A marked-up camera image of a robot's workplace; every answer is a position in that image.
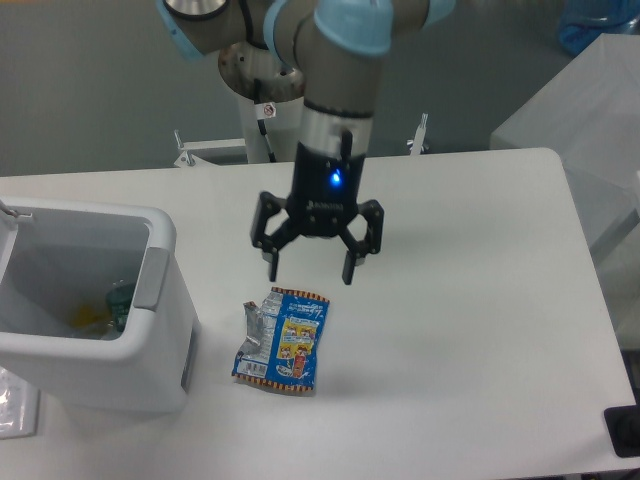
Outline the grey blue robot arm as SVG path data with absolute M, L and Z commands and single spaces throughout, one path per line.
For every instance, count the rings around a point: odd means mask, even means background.
M 357 199 L 393 40 L 442 20 L 451 1 L 161 1 L 187 58 L 231 49 L 255 103 L 303 101 L 292 187 L 263 192 L 250 238 L 271 267 L 298 237 L 340 238 L 342 278 L 380 251 L 384 211 Z

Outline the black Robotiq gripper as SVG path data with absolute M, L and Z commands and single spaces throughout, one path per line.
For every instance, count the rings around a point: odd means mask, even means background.
M 280 251 L 299 235 L 320 238 L 339 235 L 347 247 L 342 270 L 345 285 L 352 284 L 356 267 L 367 255 L 380 253 L 384 209 L 377 200 L 357 203 L 364 160 L 365 155 L 328 157 L 299 143 L 287 200 L 267 191 L 259 194 L 250 239 L 269 264 L 271 282 L 277 278 Z M 269 220 L 285 210 L 289 218 L 267 234 Z M 366 221 L 365 235 L 360 240 L 350 231 L 357 217 Z

